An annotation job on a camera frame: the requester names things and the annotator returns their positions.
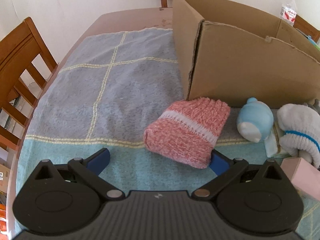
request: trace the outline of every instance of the pink knitted sock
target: pink knitted sock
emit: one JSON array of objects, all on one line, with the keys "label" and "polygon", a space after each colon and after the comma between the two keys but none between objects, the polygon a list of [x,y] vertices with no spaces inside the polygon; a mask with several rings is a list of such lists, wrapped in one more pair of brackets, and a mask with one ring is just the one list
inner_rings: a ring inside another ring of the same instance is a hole
[{"label": "pink knitted sock", "polygon": [[146,128],[143,140],[151,152],[204,169],[229,114],[220,100],[177,101]]}]

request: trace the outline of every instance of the open cardboard box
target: open cardboard box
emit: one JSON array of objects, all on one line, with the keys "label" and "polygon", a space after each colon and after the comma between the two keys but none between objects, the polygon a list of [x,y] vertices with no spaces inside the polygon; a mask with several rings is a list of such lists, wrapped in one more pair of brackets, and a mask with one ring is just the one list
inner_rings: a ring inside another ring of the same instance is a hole
[{"label": "open cardboard box", "polygon": [[173,0],[172,24],[185,99],[320,98],[320,51],[278,17],[229,0]]}]

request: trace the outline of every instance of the plastic water bottle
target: plastic water bottle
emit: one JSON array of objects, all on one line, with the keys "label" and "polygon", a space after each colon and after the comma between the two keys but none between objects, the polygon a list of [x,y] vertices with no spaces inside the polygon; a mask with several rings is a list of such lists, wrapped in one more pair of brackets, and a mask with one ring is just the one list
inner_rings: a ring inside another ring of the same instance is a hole
[{"label": "plastic water bottle", "polygon": [[297,16],[297,5],[295,0],[287,0],[282,4],[280,18],[293,26]]}]

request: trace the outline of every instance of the light blue stuffed toy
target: light blue stuffed toy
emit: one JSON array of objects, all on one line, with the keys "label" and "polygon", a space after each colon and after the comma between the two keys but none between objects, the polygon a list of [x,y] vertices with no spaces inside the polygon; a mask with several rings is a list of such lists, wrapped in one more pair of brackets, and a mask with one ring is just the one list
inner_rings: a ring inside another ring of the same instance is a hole
[{"label": "light blue stuffed toy", "polygon": [[248,141],[262,142],[268,138],[273,121],[269,106],[256,98],[249,98],[239,112],[237,128]]}]

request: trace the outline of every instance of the bottle label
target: bottle label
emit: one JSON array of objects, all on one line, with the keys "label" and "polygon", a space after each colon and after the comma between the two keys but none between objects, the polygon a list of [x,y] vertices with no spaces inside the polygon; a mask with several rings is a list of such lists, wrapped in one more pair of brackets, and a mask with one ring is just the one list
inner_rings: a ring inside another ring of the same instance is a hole
[{"label": "bottle label", "polygon": [[294,10],[290,9],[289,7],[283,6],[281,8],[280,15],[283,19],[286,19],[286,20],[294,23],[296,16],[297,16],[297,13]]}]

